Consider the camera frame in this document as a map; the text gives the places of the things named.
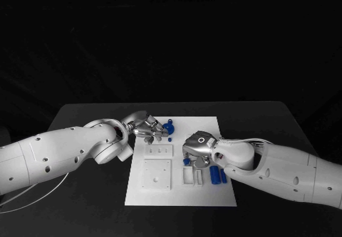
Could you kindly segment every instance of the screw hole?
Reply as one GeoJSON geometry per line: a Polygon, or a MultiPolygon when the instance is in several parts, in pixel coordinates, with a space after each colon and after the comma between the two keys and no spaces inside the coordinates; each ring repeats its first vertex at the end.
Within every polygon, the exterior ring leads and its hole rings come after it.
{"type": "Polygon", "coordinates": [[[45,167],[45,172],[49,173],[51,170],[52,170],[52,167],[51,167],[51,166],[46,166],[46,167],[45,167]]]}

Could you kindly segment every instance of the table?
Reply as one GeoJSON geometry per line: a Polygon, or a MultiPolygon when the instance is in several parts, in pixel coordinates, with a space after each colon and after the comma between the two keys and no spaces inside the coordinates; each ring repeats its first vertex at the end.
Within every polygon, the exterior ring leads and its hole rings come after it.
{"type": "MultiPolygon", "coordinates": [[[[225,138],[263,138],[317,155],[286,105],[263,102],[68,104],[49,130],[124,118],[147,110],[154,116],[216,116],[225,138]]],[[[134,147],[134,135],[128,143],[134,147]]],[[[131,158],[98,165],[88,159],[52,192],[20,211],[0,214],[0,236],[222,236],[342,235],[342,210],[296,203],[232,180],[238,207],[124,206],[131,158]]],[[[40,183],[3,211],[35,201],[62,180],[40,183]]]]}

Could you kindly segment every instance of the black background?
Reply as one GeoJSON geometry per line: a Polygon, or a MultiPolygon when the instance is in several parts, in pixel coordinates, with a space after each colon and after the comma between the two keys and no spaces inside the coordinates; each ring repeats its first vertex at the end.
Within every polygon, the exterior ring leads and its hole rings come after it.
{"type": "Polygon", "coordinates": [[[69,103],[277,100],[341,160],[341,2],[97,1],[0,7],[12,141],[69,103]]]}

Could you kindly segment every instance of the white cable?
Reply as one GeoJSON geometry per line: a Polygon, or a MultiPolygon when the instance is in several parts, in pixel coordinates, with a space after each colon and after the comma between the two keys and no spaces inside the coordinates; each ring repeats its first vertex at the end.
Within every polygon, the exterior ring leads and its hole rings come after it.
{"type": "Polygon", "coordinates": [[[222,141],[227,141],[227,142],[247,142],[247,141],[260,141],[260,142],[266,142],[266,143],[270,143],[273,144],[271,142],[268,142],[267,140],[261,139],[261,138],[248,138],[248,139],[242,139],[242,140],[229,140],[229,139],[221,139],[222,141]]]}
{"type": "Polygon", "coordinates": [[[32,185],[17,196],[14,196],[12,199],[0,203],[0,206],[3,206],[6,203],[9,203],[12,200],[14,200],[20,195],[23,195],[38,184],[32,185]]]}
{"type": "MultiPolygon", "coordinates": [[[[59,185],[62,184],[62,182],[64,182],[64,180],[65,180],[68,174],[69,174],[69,173],[66,173],[66,175],[65,175],[65,177],[64,177],[61,183],[59,183],[59,184],[56,185],[56,187],[48,192],[48,194],[46,194],[45,196],[42,196],[36,201],[33,201],[29,205],[35,204],[39,200],[42,200],[42,199],[53,192],[53,190],[55,190],[55,189],[59,187],[59,185]]],[[[12,211],[17,211],[17,210],[23,209],[25,207],[27,207],[29,205],[20,207],[19,209],[14,209],[14,210],[12,210],[12,211]]]]}

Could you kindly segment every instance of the robotic hand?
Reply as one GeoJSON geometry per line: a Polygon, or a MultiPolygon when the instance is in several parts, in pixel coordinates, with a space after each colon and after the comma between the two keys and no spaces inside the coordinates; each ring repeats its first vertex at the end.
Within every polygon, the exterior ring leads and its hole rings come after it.
{"type": "Polygon", "coordinates": [[[160,141],[169,136],[153,116],[139,111],[121,121],[101,119],[0,147],[0,195],[72,172],[88,158],[98,164],[114,157],[124,161],[133,155],[127,143],[131,133],[149,144],[154,137],[160,141]]]}
{"type": "Polygon", "coordinates": [[[195,167],[209,166],[212,160],[231,179],[267,193],[342,209],[342,165],[312,154],[258,138],[216,139],[203,131],[185,141],[185,157],[189,154],[198,157],[195,167]]]}

